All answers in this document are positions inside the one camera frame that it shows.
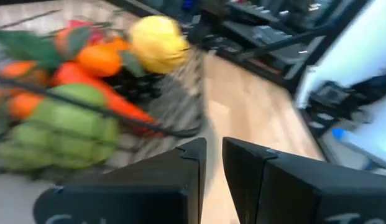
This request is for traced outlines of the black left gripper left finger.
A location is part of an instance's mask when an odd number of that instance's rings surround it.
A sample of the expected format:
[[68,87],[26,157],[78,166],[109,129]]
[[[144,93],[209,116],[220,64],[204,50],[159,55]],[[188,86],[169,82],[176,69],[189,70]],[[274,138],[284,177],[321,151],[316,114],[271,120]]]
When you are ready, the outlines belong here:
[[33,206],[39,224],[199,224],[206,139],[106,174],[57,185]]

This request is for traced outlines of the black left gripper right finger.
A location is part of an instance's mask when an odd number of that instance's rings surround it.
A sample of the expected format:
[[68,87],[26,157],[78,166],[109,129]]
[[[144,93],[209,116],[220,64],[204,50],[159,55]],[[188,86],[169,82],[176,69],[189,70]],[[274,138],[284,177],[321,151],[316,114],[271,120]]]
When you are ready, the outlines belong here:
[[386,223],[386,176],[223,138],[241,223]]

